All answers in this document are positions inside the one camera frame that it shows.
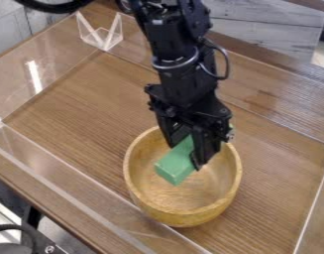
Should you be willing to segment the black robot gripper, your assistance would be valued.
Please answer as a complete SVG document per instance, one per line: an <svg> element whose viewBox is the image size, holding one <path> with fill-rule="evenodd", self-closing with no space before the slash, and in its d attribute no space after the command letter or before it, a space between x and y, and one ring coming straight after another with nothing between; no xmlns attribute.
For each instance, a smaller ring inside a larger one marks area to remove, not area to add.
<svg viewBox="0 0 324 254"><path fill-rule="evenodd" d="M152 66L160 83L144 88L162 137L170 148L190 135L190 160L196 170L221 151L233 136L232 111L216 96L218 81L229 77L226 51L208 40L184 60L158 60Z"/></svg>

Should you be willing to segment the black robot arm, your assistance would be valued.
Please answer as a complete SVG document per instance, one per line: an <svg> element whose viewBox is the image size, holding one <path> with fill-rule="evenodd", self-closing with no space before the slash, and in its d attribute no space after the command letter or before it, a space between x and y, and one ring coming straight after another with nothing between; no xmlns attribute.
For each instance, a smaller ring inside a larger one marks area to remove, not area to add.
<svg viewBox="0 0 324 254"><path fill-rule="evenodd" d="M133 17L149 45L158 82L146 84L144 92L165 142L176 147L189 137L193 148L185 157L201 168L232 132L232 111L216 96L230 73L217 71L214 54L226 50L206 38L210 9L202 0L113 1Z"/></svg>

